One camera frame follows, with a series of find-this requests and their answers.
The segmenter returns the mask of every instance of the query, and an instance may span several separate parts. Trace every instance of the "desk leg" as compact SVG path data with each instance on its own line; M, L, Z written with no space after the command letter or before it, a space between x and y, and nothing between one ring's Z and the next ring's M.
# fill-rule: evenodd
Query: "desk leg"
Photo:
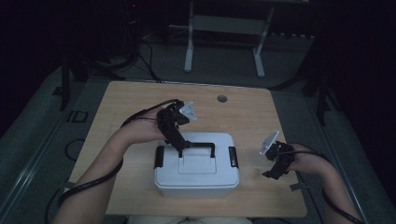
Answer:
M256 70L257 70L257 76L258 77L264 77L264 69L262 67L262 56L260 53L262 52L262 45L264 44L265 37L267 37L268 33L268 28L270 26L271 19L274 15L274 7L271 7L270 12L268 13L267 20L262 27L262 35L260 38L260 43L259 46L255 49L253 49L253 57L254 57L254 63L256 64Z
M194 45L192 44L192 31L193 31L193 6L194 2L190 1L190 18L189 18L189 44L187 46L187 53L186 53L186 62L184 64L184 71L190 72L192 68L192 54Z

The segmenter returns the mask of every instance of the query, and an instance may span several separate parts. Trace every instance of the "person's right hand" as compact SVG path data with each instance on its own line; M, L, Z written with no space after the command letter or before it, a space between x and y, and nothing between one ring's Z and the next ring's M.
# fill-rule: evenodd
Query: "person's right hand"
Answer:
M308 147L299 144L290 144L295 151L310 151ZM323 172L332 168L332 165L323 158L307 154L294 154L294 162L289 166L290 171L298 171L310 175L321 175Z

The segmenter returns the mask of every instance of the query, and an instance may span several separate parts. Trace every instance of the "wooden table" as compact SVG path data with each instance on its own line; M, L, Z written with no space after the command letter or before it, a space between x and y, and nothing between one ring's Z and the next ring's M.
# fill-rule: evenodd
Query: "wooden table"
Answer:
M221 103L218 96L228 101ZM154 184L158 142L133 145L124 156L108 214L186 217L303 217L306 214L294 172L279 180L262 176L274 163L259 153L262 140L279 130L285 141L271 92L240 87L111 82L81 150L70 181L76 182L106 140L133 113L170 99L194 102L197 121L181 132L229 133L239 161L240 184L224 199L164 198Z

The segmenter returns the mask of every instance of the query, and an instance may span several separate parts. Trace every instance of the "storage box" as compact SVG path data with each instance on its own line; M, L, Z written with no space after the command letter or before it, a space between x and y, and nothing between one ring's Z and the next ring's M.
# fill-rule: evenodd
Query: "storage box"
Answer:
M239 184L233 138L227 133L183 133L197 147L183 149L181 158L171 145L156 151L155 184L164 197L222 198Z

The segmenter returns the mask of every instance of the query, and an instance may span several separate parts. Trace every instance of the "dark floor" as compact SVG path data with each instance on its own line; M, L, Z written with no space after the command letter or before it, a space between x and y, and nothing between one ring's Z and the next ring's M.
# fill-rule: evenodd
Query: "dark floor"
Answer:
M262 52L265 78L257 78L252 50L247 45L230 46L197 38L192 71L183 71L186 45L184 30L172 33L168 43L158 42L155 35L145 37L152 46L152 69L165 82L229 85L268 88L293 77L312 39L285 38L272 35ZM149 58L149 47L142 45L142 56ZM115 71L127 81L152 81L148 69L138 60L135 66ZM60 70L50 75L0 141L1 195L0 223L42 223L49 204L48 217L56 213L56 189L71 174L74 162L88 133L95 112L110 81L91 71L87 83L72 80L71 102L59 111L61 98L52 95L61 85ZM315 115L317 96L303 97L304 82L283 91L272 91L276 110L288 142L300 142L327 154L346 181L352 201L366 223L395 223L396 212L375 176L370 162L347 118L329 101L325 112L326 126ZM87 112L84 122L68 120L71 111ZM303 175L313 198L303 190L308 214L303 218L287 218L291 223L320 223L323 201L320 182ZM107 216L105 223L122 223L125 217ZM275 218L257 219L254 223L284 223Z

